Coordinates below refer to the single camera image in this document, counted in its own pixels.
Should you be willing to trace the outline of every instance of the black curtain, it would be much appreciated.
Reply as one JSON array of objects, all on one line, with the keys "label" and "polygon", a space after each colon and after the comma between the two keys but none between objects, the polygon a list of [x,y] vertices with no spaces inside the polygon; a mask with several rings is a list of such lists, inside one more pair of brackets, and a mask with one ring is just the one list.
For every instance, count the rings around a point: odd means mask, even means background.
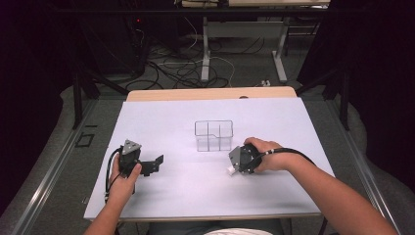
[{"label": "black curtain", "polygon": [[13,200],[59,118],[71,85],[57,36],[35,1],[0,5],[0,212]]},{"label": "black curtain", "polygon": [[[415,3],[333,0],[330,8],[366,13],[323,20],[299,82],[346,62],[350,102],[367,130],[367,157],[415,191]],[[341,76],[325,84],[339,84]]]}]

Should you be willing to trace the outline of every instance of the handheld controller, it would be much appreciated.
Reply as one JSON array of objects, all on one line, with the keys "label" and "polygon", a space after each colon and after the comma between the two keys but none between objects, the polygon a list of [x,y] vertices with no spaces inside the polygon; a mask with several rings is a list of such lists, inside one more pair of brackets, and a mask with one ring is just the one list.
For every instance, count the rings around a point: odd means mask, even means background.
[{"label": "handheld controller", "polygon": [[228,168],[232,175],[236,171],[254,173],[254,169],[262,162],[261,153],[253,144],[236,147],[229,153],[232,166]]},{"label": "handheld controller", "polygon": [[163,155],[159,156],[154,161],[141,162],[139,160],[141,145],[127,139],[125,140],[124,146],[121,147],[122,150],[119,158],[119,172],[123,176],[128,177],[131,174],[132,169],[137,164],[141,164],[142,168],[140,174],[143,174],[144,176],[150,176],[151,173],[159,171],[159,166],[163,162]]}]

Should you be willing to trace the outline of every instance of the table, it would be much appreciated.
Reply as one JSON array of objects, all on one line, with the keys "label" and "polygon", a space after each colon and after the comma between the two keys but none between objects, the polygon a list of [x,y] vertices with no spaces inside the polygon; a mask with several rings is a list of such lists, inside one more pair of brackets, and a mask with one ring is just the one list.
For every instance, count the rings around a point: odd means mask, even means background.
[{"label": "table", "polygon": [[334,175],[302,100],[290,87],[133,91],[119,114],[84,217],[94,219],[104,206],[108,159],[126,138],[143,145],[140,160],[164,154],[164,163],[159,172],[138,179],[121,221],[320,214],[288,172],[230,176],[229,152],[197,152],[193,123],[201,118],[232,119],[234,147],[251,135],[277,140],[304,152]]},{"label": "table", "polygon": [[[229,7],[293,7],[293,6],[321,6],[328,5],[330,0],[229,0]],[[217,1],[182,1],[183,7],[213,8]],[[201,80],[208,80],[210,37],[268,37],[278,38],[277,50],[272,51],[275,68],[281,82],[287,82],[287,76],[281,61],[281,54],[287,37],[290,19],[284,18],[281,22],[209,22],[204,17],[204,61]]]}]

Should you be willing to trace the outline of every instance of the white shirt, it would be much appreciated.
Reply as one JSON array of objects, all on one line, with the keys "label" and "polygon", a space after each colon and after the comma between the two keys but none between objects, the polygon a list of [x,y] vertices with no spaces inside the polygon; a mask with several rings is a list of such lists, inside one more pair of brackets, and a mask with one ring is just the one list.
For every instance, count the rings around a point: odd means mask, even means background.
[{"label": "white shirt", "polygon": [[248,229],[248,228],[228,228],[209,232],[205,235],[272,235],[269,232]]}]

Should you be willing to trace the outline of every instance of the white tabletop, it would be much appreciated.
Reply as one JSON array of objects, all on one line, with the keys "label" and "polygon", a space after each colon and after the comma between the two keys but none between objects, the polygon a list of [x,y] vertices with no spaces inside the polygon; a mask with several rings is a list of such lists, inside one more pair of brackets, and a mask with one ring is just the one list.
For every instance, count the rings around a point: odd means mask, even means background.
[{"label": "white tabletop", "polygon": [[197,120],[233,121],[232,148],[247,137],[274,140],[308,155],[334,175],[300,98],[125,102],[84,217],[104,206],[105,174],[125,139],[141,144],[141,161],[164,155],[160,171],[140,175],[120,220],[197,220],[320,214],[286,171],[230,176],[229,151],[198,152]]}]

